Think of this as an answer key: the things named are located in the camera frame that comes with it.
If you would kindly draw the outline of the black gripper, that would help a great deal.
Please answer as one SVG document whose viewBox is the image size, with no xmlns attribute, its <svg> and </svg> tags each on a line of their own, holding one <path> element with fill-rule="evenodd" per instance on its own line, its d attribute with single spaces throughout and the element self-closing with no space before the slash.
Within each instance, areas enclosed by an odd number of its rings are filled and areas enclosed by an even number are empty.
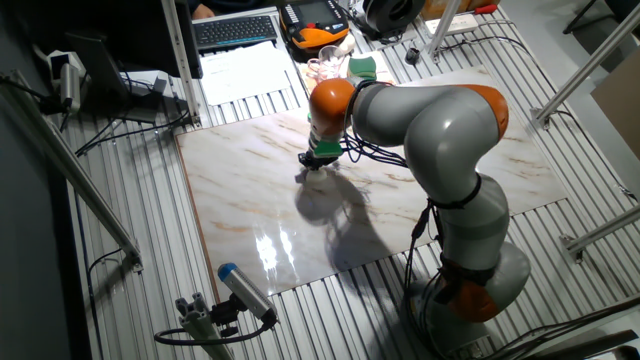
<svg viewBox="0 0 640 360">
<path fill-rule="evenodd" d="M 337 160 L 337 157 L 316 158 L 311 152 L 299 153 L 298 161 L 308 171 L 328 167 Z"/>
</svg>

